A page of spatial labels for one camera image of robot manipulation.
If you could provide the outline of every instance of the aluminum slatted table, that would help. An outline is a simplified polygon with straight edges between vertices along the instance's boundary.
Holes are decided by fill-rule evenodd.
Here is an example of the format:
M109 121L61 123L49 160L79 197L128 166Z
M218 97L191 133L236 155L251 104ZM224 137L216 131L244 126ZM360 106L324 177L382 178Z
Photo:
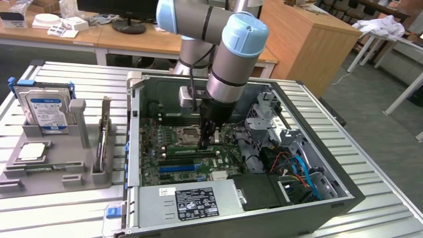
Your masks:
M37 195L0 200L0 237L97 238L103 230L103 209L123 199L124 145L127 129L126 79L134 68L45 62L29 66L21 78L39 82L75 83L76 97L87 101L87 123L97 123L103 96L112 98L111 118L117 125L113 185L108 189ZM278 81L319 137L343 165L366 200L348 214L331 219L304 238L418 238L423 237L423 215L387 178L303 85ZM294 120L283 113L295 128ZM0 171L23 132L24 115L17 100L8 95L0 106ZM120 228L120 219L105 231Z

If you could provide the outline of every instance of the computer monitor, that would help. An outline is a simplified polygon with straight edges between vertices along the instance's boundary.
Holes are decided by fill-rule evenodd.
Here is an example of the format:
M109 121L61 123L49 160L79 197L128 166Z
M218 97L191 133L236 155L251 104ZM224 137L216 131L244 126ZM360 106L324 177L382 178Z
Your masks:
M115 21L112 27L127 34L140 34L146 26L140 22L131 21L131 18L156 18L159 0L77 0L77 9L83 11L109 13L127 17L127 21Z

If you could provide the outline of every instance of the warning label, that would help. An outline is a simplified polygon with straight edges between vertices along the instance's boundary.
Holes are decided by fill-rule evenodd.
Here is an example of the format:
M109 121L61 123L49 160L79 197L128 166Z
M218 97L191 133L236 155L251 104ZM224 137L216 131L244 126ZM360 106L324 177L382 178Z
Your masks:
M219 216L212 188L199 188L175 192L179 220Z

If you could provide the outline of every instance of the motherboard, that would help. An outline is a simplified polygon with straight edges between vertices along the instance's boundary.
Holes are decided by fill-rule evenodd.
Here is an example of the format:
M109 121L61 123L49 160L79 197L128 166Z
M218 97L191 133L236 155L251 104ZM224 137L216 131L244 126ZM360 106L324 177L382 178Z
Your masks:
M196 125L163 126L154 119L142 119L142 185L219 180L239 174L242 155L231 126L216 131L211 146L199 150Z

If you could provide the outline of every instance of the white cloth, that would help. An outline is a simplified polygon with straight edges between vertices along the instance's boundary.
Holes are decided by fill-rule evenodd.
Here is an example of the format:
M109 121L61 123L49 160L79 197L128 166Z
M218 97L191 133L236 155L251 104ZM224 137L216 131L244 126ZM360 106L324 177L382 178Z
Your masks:
M400 39L406 32L403 25L394 20L391 15L382 19L356 21L352 27L363 32L362 37L371 32L390 41Z

